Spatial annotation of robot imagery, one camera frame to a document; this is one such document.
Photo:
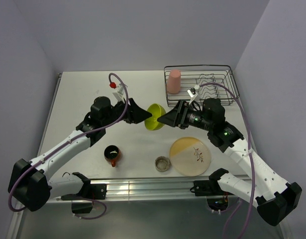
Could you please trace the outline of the lime green bowl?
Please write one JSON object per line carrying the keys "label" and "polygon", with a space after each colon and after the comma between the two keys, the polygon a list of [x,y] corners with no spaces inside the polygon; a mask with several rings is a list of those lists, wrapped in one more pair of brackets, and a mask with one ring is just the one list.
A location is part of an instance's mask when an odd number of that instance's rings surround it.
{"label": "lime green bowl", "polygon": [[148,107],[147,111],[152,116],[144,121],[146,129],[150,131],[161,129],[164,124],[158,122],[157,119],[166,113],[165,109],[160,104],[152,104]]}

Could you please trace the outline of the pink plastic cup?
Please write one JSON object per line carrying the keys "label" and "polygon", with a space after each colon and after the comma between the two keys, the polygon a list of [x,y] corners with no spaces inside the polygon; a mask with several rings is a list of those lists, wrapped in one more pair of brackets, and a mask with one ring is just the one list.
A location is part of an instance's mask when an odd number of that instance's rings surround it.
{"label": "pink plastic cup", "polygon": [[170,94],[177,94],[181,89],[181,72],[177,69],[170,71],[167,80],[167,91]]}

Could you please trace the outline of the speckled ceramic cup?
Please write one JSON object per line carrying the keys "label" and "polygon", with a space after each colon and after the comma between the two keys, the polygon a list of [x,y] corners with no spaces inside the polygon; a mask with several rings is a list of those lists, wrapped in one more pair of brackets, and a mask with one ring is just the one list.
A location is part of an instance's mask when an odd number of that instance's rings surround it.
{"label": "speckled ceramic cup", "polygon": [[155,159],[155,168],[158,172],[166,172],[171,166],[170,159],[165,156],[159,156]]}

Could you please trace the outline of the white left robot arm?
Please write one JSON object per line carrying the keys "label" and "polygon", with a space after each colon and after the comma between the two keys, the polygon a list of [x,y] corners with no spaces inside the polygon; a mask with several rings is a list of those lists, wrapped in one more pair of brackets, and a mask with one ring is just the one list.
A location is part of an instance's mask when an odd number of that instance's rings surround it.
{"label": "white left robot arm", "polygon": [[51,180],[52,176],[76,155],[96,144],[108,127],[120,121],[138,124],[151,116],[132,98],[121,100],[115,106],[107,97],[96,98],[83,121],[65,140],[30,161],[20,159],[15,163],[8,186],[9,208],[18,211],[12,206],[13,198],[34,212],[52,198],[65,195],[79,199],[88,197],[91,181],[83,174],[74,172],[59,180]]}

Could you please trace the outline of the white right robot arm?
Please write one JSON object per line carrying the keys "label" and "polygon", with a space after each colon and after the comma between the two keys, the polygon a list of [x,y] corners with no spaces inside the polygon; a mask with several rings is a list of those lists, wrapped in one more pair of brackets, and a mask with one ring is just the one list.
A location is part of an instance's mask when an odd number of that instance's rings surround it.
{"label": "white right robot arm", "polygon": [[247,183],[220,168],[208,180],[194,182],[196,196],[224,192],[233,194],[255,207],[260,217],[271,226],[277,226],[298,206],[301,186],[296,182],[289,183],[278,175],[251,148],[243,134],[226,121],[225,108],[219,99],[205,99],[201,110],[195,110],[188,102],[180,100],[157,121],[181,129],[193,126],[206,130],[210,142],[238,164],[252,180]]}

